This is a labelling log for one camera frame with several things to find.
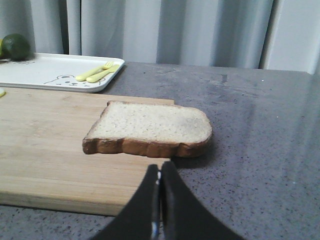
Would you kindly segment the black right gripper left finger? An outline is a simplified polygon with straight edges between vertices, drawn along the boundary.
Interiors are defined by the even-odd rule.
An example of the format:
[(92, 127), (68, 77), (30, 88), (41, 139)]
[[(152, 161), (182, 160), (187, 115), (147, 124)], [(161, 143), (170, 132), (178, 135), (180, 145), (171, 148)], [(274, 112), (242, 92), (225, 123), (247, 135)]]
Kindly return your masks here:
[(158, 166), (149, 165), (130, 201), (92, 239), (157, 240), (160, 228), (160, 178)]

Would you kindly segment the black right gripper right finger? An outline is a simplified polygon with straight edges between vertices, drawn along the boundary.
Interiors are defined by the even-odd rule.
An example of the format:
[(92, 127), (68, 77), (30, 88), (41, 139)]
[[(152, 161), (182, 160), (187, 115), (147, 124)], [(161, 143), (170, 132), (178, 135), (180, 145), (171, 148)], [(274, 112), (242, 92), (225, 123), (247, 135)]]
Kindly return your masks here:
[(162, 219), (167, 240), (242, 240), (213, 216), (186, 186), (171, 161), (161, 168)]

